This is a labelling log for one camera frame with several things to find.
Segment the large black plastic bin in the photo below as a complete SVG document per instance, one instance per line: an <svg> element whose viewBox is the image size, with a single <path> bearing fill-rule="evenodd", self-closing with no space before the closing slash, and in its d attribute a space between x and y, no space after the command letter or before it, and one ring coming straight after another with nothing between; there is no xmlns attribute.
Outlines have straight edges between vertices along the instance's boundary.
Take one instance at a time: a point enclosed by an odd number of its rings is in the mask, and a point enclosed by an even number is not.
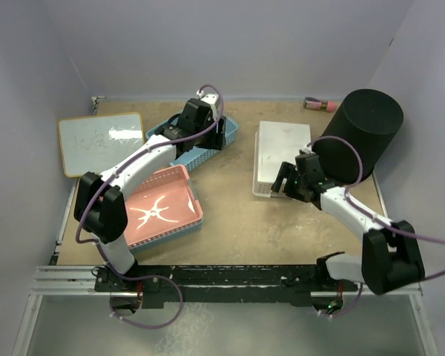
<svg viewBox="0 0 445 356"><path fill-rule="evenodd" d="M403 124L391 96L358 89L346 96L312 150L326 176L345 184L368 178Z"/></svg>

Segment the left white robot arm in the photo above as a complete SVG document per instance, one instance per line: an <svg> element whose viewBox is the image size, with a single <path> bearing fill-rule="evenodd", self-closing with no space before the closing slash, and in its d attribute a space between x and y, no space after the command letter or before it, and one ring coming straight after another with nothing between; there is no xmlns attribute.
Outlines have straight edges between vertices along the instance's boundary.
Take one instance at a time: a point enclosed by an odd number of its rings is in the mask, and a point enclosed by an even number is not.
<svg viewBox="0 0 445 356"><path fill-rule="evenodd" d="M78 185L73 216L76 235L90 233L106 263L112 283L122 291L137 284L138 263L125 241L126 200L155 171L195 147L221 150L225 145L223 99L199 93L189 99L174 121L164 122L137 151L100 174L88 171Z"/></svg>

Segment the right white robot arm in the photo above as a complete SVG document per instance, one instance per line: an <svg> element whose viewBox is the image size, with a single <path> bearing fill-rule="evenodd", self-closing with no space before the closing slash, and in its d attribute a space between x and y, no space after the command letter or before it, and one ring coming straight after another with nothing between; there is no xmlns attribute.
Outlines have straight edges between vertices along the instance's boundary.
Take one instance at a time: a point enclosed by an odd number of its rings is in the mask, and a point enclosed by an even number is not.
<svg viewBox="0 0 445 356"><path fill-rule="evenodd" d="M341 280L363 283L376 295L419 283L425 268L414 231L406 220L394 222L357 201L341 184L328 179L315 153L282 162L271 186L293 200L311 203L347 227L362 243L359 256L335 252L317 259L315 282L332 290Z"/></svg>

